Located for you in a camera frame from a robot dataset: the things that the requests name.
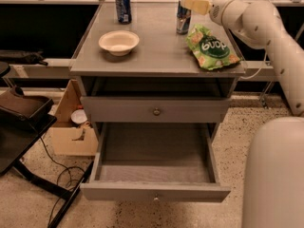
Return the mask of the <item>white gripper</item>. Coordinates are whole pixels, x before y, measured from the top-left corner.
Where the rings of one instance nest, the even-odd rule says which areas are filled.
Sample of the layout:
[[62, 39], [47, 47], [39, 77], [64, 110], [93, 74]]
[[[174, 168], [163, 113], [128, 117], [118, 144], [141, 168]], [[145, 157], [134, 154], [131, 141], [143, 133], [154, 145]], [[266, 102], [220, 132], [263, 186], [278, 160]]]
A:
[[180, 0], [180, 5], [201, 15], [209, 11], [210, 18], [223, 27], [231, 27], [241, 17], [245, 3], [241, 0]]

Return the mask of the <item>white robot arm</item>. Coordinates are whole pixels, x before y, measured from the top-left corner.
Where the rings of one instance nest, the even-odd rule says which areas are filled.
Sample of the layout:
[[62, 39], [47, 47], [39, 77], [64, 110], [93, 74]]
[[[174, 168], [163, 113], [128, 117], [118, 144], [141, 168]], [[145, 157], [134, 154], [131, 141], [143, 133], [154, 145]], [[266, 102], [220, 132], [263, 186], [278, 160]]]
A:
[[286, 113], [260, 125], [243, 172], [240, 228], [304, 228], [304, 52], [270, 0], [181, 0], [250, 48], [262, 48]]

